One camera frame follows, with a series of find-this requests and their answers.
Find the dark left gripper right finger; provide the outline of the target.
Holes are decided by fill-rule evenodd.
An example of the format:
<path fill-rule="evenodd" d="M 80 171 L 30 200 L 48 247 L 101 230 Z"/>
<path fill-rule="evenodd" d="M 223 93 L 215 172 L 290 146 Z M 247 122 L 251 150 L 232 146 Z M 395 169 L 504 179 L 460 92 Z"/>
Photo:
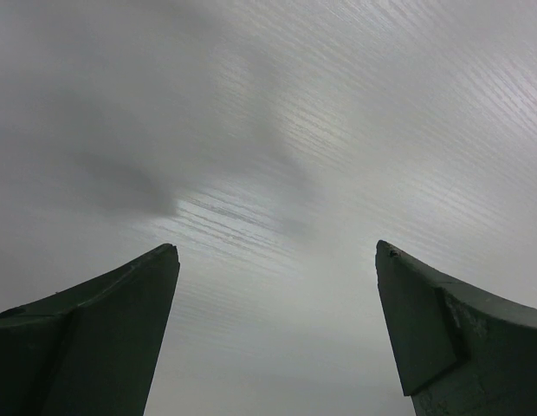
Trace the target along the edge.
<path fill-rule="evenodd" d="M 417 415 L 537 416 L 537 309 L 380 240 L 378 293 Z"/>

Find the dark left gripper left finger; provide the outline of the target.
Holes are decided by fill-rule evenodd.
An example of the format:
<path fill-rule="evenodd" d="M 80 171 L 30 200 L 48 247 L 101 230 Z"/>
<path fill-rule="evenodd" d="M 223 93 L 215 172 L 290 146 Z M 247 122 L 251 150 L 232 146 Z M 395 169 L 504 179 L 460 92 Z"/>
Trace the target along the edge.
<path fill-rule="evenodd" d="M 0 313 L 0 415 L 143 414 L 179 269 L 162 244 Z"/>

